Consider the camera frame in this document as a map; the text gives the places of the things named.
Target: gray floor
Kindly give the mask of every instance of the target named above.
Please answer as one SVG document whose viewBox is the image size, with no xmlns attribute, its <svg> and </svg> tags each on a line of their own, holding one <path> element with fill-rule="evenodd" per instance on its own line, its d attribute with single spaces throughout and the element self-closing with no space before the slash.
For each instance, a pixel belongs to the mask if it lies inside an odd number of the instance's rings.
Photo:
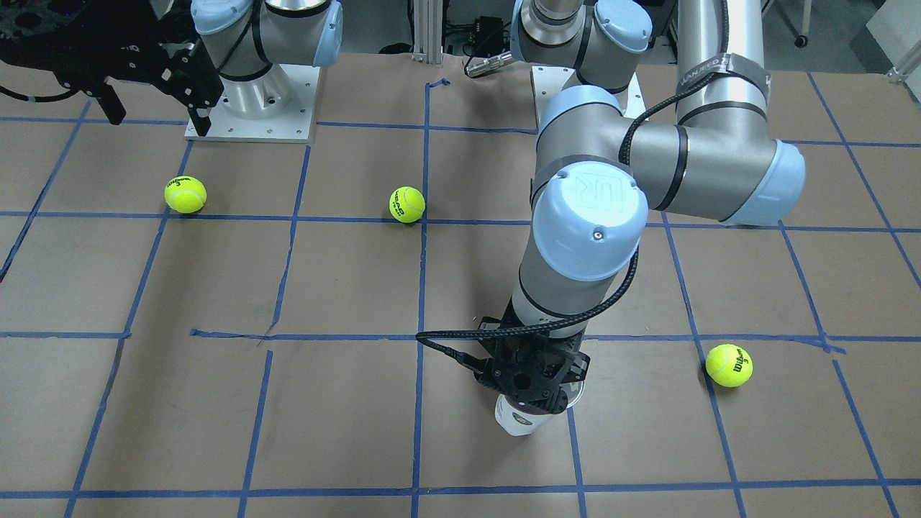
<svg viewBox="0 0 921 518">
<path fill-rule="evenodd" d="M 310 147 L 186 142 L 184 109 L 137 85 L 117 127 L 0 99 L 0 516 L 921 515 L 905 88 L 775 72 L 798 205 L 756 229 L 650 214 L 583 401 L 517 439 L 413 339 L 500 314 L 528 235 L 529 69 L 460 70 L 343 55 Z M 642 65 L 646 98 L 675 74 Z M 208 186 L 191 217 L 162 199 L 183 173 Z M 405 184 L 429 203 L 409 226 L 384 205 Z M 728 341 L 755 363 L 735 390 L 700 372 Z"/>
</svg>

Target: tennis ball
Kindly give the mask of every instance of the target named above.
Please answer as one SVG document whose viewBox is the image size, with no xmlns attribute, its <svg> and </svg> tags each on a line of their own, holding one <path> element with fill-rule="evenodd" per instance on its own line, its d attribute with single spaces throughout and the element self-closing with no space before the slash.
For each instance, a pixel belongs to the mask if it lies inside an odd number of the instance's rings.
<svg viewBox="0 0 921 518">
<path fill-rule="evenodd" d="M 706 373 L 724 387 L 738 387 L 752 377 L 752 357 L 733 344 L 714 347 L 706 355 Z"/>
<path fill-rule="evenodd" d="M 391 194 L 390 208 L 397 221 L 412 223 L 426 211 L 426 199 L 414 187 L 401 187 Z"/>
<path fill-rule="evenodd" d="M 167 183 L 163 197 L 169 208 L 181 214 L 191 214 L 201 210 L 208 193 L 204 185 L 191 176 L 177 176 Z"/>
</svg>

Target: white mounting plate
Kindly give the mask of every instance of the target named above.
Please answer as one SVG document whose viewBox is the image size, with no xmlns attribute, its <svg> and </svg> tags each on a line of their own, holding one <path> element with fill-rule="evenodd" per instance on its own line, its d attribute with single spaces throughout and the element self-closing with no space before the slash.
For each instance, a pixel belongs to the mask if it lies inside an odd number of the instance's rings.
<svg viewBox="0 0 921 518">
<path fill-rule="evenodd" d="M 185 130 L 187 140 L 212 142 L 287 142 L 306 144 L 313 127 L 313 114 L 320 85 L 320 69 L 305 65 L 280 65 L 291 81 L 295 97 L 286 111 L 269 119 L 243 119 L 231 113 L 219 102 L 208 116 L 211 129 L 198 136 L 192 121 Z"/>
<path fill-rule="evenodd" d="M 532 66 L 530 68 L 531 84 L 534 87 L 534 110 L 537 113 L 537 125 L 541 125 L 541 115 L 547 104 L 556 94 L 560 93 L 563 85 L 574 74 L 572 68 L 558 66 Z M 635 119 L 646 111 L 643 93 L 639 89 L 639 80 L 636 74 L 630 78 L 630 85 L 621 93 L 615 94 L 621 107 L 626 107 L 624 117 Z"/>
</svg>

